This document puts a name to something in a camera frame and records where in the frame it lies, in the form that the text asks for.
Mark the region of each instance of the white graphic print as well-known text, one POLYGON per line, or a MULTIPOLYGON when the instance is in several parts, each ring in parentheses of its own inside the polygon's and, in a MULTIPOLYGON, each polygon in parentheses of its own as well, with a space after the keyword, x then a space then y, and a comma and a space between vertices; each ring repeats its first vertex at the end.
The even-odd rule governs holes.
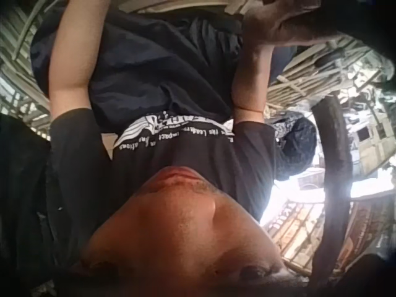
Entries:
MULTIPOLYGON (((144 129, 150 131, 151 135, 160 134, 158 136, 158 140, 172 139, 174 137, 178 137, 181 131, 189 132, 191 134, 198 134, 205 137, 208 135, 223 134, 225 136, 228 136, 230 142, 233 141, 233 136, 234 136, 231 130, 211 119, 203 118, 201 116, 170 116, 166 113, 166 111, 164 111, 163 114, 161 115, 153 114, 150 116, 144 116, 143 118, 140 118, 137 121, 133 122, 124 131, 122 136, 116 141, 116 143, 114 144, 114 148, 120 146, 125 140, 135 139, 142 133, 144 129), (188 125, 190 123, 209 123, 211 125, 214 125, 216 129, 198 129, 198 128, 190 127, 188 125), (186 127, 179 129, 179 131, 177 132, 167 133, 166 131, 164 131, 167 129, 174 129, 182 126, 186 126, 186 127)), ((147 147, 148 146, 153 147, 155 145, 155 142, 149 143, 148 137, 140 137, 138 139, 138 142, 136 142, 135 144, 125 144, 120 146, 119 149, 121 150, 125 148, 125 149, 134 150, 141 142, 146 142, 147 147)))

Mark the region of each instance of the lips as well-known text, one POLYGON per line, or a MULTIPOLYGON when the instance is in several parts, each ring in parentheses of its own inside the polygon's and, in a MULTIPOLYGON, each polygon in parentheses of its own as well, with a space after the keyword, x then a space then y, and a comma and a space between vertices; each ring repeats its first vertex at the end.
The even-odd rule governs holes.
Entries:
POLYGON ((184 179, 191 179, 191 180, 203 180, 203 177, 188 167, 166 167, 160 170, 151 180, 151 182, 159 182, 159 181, 166 181, 172 178, 184 178, 184 179))

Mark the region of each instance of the eye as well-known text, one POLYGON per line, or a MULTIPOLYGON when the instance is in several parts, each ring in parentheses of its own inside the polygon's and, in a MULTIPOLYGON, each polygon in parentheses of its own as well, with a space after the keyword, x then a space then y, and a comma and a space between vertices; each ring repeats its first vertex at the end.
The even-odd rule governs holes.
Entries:
POLYGON ((109 262, 100 262, 90 266, 89 272, 95 277, 116 278, 119 276, 118 267, 109 262))
POLYGON ((239 272, 240 282, 259 282, 270 275, 268 269, 261 266, 246 266, 239 272))

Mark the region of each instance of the hand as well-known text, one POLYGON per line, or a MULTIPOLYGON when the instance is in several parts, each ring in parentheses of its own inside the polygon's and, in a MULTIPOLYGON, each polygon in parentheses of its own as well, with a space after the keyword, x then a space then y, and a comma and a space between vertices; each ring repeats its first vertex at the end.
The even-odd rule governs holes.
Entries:
POLYGON ((337 31, 320 22, 314 13, 320 6, 321 0, 275 0, 251 8, 243 20, 244 43, 286 46, 331 40, 337 31))

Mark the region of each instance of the man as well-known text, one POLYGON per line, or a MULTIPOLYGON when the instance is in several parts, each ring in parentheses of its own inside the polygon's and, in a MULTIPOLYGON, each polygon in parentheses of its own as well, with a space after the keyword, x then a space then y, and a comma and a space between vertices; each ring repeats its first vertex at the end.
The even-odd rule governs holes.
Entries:
MULTIPOLYGON (((232 131, 215 120, 214 110, 210 117, 198 114, 211 102, 186 114, 184 105, 199 103, 181 89, 172 94, 180 101, 158 105, 160 111, 150 109, 156 98, 144 94, 133 110, 120 99, 113 115, 142 116, 116 125, 123 131, 115 131, 112 160, 97 124, 95 87, 88 91, 109 5, 69 1, 49 66, 53 168, 80 247, 72 274, 58 278, 59 295, 242 296, 239 290, 289 280, 257 223, 276 167, 274 131, 263 112, 274 46, 317 37, 288 23, 317 3, 278 0, 247 13, 232 85, 232 131)), ((145 66, 136 64, 133 75, 145 77, 145 66)), ((183 77, 174 71, 170 76, 158 67, 152 75, 177 85, 183 77)), ((161 83, 162 96, 168 89, 161 83)))

